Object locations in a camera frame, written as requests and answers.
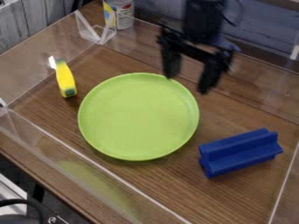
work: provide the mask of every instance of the green plate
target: green plate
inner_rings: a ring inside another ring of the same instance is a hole
[[[175,80],[129,73],[100,83],[79,108],[88,143],[112,158],[141,161],[176,151],[199,124],[197,103]]]

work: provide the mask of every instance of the yellow toy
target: yellow toy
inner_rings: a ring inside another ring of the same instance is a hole
[[[60,86],[60,94],[68,98],[77,94],[76,83],[71,73],[71,69],[62,59],[54,60],[56,62],[56,79]]]

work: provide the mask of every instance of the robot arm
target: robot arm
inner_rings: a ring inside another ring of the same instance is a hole
[[[220,75],[229,70],[233,52],[239,51],[235,44],[221,35],[221,24],[227,0],[187,0],[181,31],[161,24],[157,42],[161,46],[163,73],[167,78],[175,77],[181,70],[181,54],[204,64],[197,90],[205,94],[217,85]],[[195,45],[213,46],[217,50],[209,53]]]

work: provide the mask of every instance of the wooden table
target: wooden table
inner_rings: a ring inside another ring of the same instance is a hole
[[[96,1],[81,10],[91,24],[103,21],[99,6]],[[1,56],[0,78],[5,84],[0,84],[0,93],[12,102],[10,118],[18,119],[16,132],[30,143],[17,142],[0,132],[2,155],[96,223],[267,223],[299,139],[297,73],[236,55],[233,72],[223,77],[217,89],[200,95],[195,81],[201,66],[184,59],[176,80],[191,90],[200,106],[193,137],[168,157],[139,163],[119,161],[95,151],[81,137],[80,102],[89,90],[116,75],[161,73],[155,43],[159,28],[135,22],[133,32],[120,31],[101,46],[77,40],[75,21],[73,15],[65,17]],[[72,38],[64,41],[61,33]],[[38,54],[40,49],[69,61],[79,95],[68,100],[61,99],[52,70],[42,63],[30,64],[34,55],[42,55],[41,61],[49,56]],[[36,82],[22,75],[32,66],[45,80],[16,97]],[[273,161],[205,179],[199,144],[261,127],[277,131],[284,154]],[[111,182],[103,171],[120,184]],[[120,187],[124,183],[129,183],[127,189]],[[164,206],[161,213],[156,201]]]

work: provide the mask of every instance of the blue block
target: blue block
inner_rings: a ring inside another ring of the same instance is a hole
[[[276,132],[257,129],[200,145],[200,165],[207,178],[259,164],[283,153]]]

